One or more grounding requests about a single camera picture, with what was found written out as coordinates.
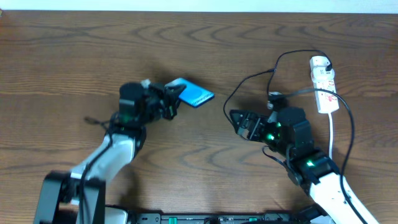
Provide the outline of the blue Galaxy smartphone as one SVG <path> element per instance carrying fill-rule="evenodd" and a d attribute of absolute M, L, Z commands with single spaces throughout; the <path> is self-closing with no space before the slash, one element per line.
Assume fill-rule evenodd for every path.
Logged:
<path fill-rule="evenodd" d="M 206 102 L 212 100 L 215 94 L 203 87 L 200 87 L 184 78 L 177 78 L 165 86 L 185 85 L 186 88 L 179 95 L 179 99 L 187 105 L 197 108 Z"/>

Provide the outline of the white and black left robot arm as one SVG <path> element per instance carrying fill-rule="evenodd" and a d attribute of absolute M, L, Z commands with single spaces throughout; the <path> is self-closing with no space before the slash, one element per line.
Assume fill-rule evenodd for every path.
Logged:
<path fill-rule="evenodd" d="M 133 223 L 127 210 L 105 204 L 106 186 L 142 148 L 145 125 L 176 116 L 185 88 L 184 84 L 122 85 L 119 110 L 109 121 L 86 119 L 106 130 L 101 145 L 69 171 L 46 175 L 34 223 Z"/>

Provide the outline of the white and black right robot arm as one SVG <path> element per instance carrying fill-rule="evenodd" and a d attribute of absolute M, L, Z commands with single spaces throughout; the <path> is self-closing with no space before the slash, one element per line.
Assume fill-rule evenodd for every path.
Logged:
<path fill-rule="evenodd" d="M 248 110 L 231 110 L 236 134 L 247 132 L 247 140 L 264 143 L 285 159 L 290 180 L 303 189 L 314 206 L 293 217 L 297 223 L 328 216 L 330 223 L 377 223 L 354 194 L 342 171 L 319 147 L 301 108 L 287 107 L 264 116 Z"/>

